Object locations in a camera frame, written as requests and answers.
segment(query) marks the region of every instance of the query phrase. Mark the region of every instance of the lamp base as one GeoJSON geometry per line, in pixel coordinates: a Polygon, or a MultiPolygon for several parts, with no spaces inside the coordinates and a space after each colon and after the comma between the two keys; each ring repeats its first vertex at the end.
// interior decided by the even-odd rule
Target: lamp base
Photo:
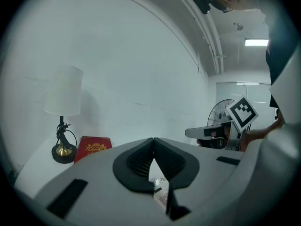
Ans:
{"type": "Polygon", "coordinates": [[[53,159],[62,164],[71,163],[75,159],[77,148],[74,145],[69,144],[69,147],[66,148],[62,146],[62,143],[56,144],[52,150],[53,159]]]}

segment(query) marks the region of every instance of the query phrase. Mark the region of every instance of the ceiling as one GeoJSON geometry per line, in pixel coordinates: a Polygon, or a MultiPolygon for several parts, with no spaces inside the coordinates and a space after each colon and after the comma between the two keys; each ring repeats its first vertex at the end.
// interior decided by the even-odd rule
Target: ceiling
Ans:
{"type": "Polygon", "coordinates": [[[210,74],[215,74],[214,63],[209,46],[193,15],[181,0],[143,0],[152,5],[168,19],[191,45],[193,55],[200,54],[200,62],[210,74]]]}
{"type": "Polygon", "coordinates": [[[261,11],[223,12],[211,6],[210,14],[220,36],[224,70],[268,70],[266,47],[245,47],[246,38],[268,39],[268,26],[261,11]],[[241,31],[237,24],[243,25],[241,31]]]}

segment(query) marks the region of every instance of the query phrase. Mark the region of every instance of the black strip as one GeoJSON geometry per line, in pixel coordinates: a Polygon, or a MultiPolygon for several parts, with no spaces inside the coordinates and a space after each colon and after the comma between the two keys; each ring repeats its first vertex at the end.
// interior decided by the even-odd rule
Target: black strip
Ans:
{"type": "Polygon", "coordinates": [[[240,160],[239,159],[233,159],[233,158],[229,158],[229,157],[224,157],[224,156],[220,156],[216,159],[217,161],[221,161],[227,164],[232,164],[232,165],[238,165],[240,160]]]}
{"type": "Polygon", "coordinates": [[[204,136],[205,137],[210,137],[211,136],[211,129],[204,129],[204,136]]]}
{"type": "Polygon", "coordinates": [[[170,217],[171,220],[174,221],[190,213],[190,210],[178,204],[174,195],[174,190],[171,186],[172,185],[169,184],[166,214],[170,217]]]}
{"type": "Polygon", "coordinates": [[[60,218],[64,218],[72,205],[76,202],[88,182],[75,179],[64,191],[48,206],[48,210],[60,218]]]}
{"type": "Polygon", "coordinates": [[[162,190],[161,187],[159,187],[158,189],[156,189],[156,190],[154,191],[154,193],[157,193],[157,192],[159,192],[160,190],[162,190]]]}

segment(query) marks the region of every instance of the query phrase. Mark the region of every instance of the white lampshade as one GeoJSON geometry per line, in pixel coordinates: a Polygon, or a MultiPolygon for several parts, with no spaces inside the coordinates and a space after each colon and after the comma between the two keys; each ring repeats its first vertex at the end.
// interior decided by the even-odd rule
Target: white lampshade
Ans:
{"type": "Polygon", "coordinates": [[[50,86],[44,110],[59,116],[78,115],[83,74],[74,66],[60,67],[50,86]]]}

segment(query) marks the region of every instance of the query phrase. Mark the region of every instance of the electric fan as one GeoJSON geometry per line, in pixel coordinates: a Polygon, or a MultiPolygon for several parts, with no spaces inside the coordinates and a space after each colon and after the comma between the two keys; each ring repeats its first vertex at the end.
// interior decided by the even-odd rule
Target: electric fan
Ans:
{"type": "Polygon", "coordinates": [[[234,100],[227,99],[217,103],[209,114],[207,126],[213,126],[231,120],[231,118],[226,115],[226,108],[233,102],[234,100]]]}

